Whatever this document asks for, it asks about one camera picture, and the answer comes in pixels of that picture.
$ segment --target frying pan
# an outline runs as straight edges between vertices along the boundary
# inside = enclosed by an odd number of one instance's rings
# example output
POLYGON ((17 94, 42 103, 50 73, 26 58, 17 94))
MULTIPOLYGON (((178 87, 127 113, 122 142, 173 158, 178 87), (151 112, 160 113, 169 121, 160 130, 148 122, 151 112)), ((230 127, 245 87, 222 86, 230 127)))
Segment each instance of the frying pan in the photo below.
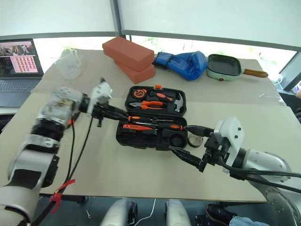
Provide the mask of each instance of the frying pan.
POLYGON ((219 81, 233 81, 241 74, 266 78, 268 73, 242 68, 239 60, 231 56, 211 54, 208 56, 208 67, 206 73, 209 77, 219 81))

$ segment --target laptop screen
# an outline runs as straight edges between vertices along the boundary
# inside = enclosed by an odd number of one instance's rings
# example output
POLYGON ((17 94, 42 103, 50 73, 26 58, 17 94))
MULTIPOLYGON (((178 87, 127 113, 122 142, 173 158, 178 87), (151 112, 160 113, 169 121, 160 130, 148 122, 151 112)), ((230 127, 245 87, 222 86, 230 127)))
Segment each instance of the laptop screen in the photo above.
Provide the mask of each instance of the laptop screen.
POLYGON ((32 39, 0 40, 0 77, 41 77, 43 70, 32 39))

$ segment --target jeans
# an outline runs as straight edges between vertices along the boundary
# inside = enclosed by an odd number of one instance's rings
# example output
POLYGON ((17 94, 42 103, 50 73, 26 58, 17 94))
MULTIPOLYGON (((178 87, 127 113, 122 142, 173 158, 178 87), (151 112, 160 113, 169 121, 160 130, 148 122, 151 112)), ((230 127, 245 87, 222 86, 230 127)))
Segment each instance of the jeans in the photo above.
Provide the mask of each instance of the jeans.
POLYGON ((250 218, 234 217, 229 226, 269 226, 265 223, 252 221, 250 218))

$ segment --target orange pliers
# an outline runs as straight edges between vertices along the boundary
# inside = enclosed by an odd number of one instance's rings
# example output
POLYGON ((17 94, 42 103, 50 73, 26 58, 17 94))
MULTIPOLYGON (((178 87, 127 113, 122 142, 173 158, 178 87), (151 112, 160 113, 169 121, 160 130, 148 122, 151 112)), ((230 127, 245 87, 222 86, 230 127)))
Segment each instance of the orange pliers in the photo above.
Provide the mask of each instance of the orange pliers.
POLYGON ((164 103, 160 101, 142 101, 142 102, 133 102, 130 103, 131 106, 133 107, 140 107, 141 109, 163 109, 159 107, 149 107, 150 105, 157 105, 157 106, 163 106, 164 103))

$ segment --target black cable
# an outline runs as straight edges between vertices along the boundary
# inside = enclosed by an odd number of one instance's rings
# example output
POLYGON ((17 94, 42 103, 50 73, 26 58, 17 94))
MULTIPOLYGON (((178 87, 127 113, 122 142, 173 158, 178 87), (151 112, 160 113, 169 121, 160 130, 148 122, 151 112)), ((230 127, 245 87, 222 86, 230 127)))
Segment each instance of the black cable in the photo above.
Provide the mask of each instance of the black cable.
MULTIPOLYGON (((88 137, 89 137, 89 134, 90 134, 90 130, 91 130, 91 126, 92 126, 92 122, 93 122, 93 118, 91 117, 91 121, 90 121, 90 124, 89 124, 89 129, 88 129, 88 132, 87 132, 87 135, 86 135, 86 138, 85 138, 85 141, 84 141, 84 144, 81 148, 81 151, 79 153, 79 156, 77 158, 77 161, 73 167, 73 170, 71 172, 71 174, 69 175, 69 178, 68 180, 70 180, 75 172, 75 169, 77 168, 77 165, 81 159, 81 156, 83 154, 83 151, 85 149, 85 146, 86 146, 86 143, 87 143, 87 140, 88 140, 88 137)), ((61 190, 58 191, 58 193, 62 193, 65 191, 66 188, 63 188, 61 190)), ((32 226, 38 226, 43 220, 44 218, 47 216, 47 214, 51 211, 51 209, 54 207, 55 205, 55 201, 52 201, 48 204, 48 206, 43 210, 43 212, 36 218, 36 220, 32 223, 32 226)))
MULTIPOLYGON (((259 175, 260 176, 260 175, 269 175, 269 174, 267 174, 267 172, 272 172, 272 171, 268 171, 268 170, 248 170, 248 169, 240 169, 240 168, 231 167, 231 166, 227 165, 224 162, 221 155, 218 156, 218 162, 220 163, 221 166, 228 169, 229 171, 236 172, 236 173, 242 174, 242 175, 254 174, 254 175, 259 175), (263 174, 248 173, 249 171, 251 171, 251 172, 263 172, 263 174)), ((301 193, 301 189, 297 189, 297 188, 294 188, 294 187, 289 187, 289 186, 269 182, 269 181, 266 181, 266 180, 263 180, 263 179, 257 179, 257 178, 251 178, 251 177, 243 177, 243 178, 246 179, 246 180, 249 180, 249 181, 259 183, 259 184, 278 187, 278 188, 282 188, 282 189, 289 190, 289 191, 292 191, 292 192, 301 193)))
POLYGON ((227 165, 222 155, 218 156, 218 163, 223 166, 224 168, 237 172, 237 173, 244 173, 244 174, 253 174, 253 175, 268 175, 268 176, 287 176, 287 177, 293 177, 293 178, 301 178, 301 174, 299 173, 291 173, 291 172, 283 172, 283 171, 271 171, 271 170, 257 170, 257 169, 240 169, 235 168, 232 166, 227 165))
POLYGON ((71 126, 72 126, 72 146, 71 146, 71 152, 70 152, 70 159, 69 159, 69 166, 68 166, 68 172, 67 172, 67 176, 66 179, 64 181, 64 184, 68 181, 69 176, 70 176, 70 171, 71 171, 71 166, 72 166, 72 158, 73 158, 73 149, 74 149, 74 143, 75 143, 75 129, 74 129, 74 124, 73 124, 74 120, 73 117, 71 118, 71 126))

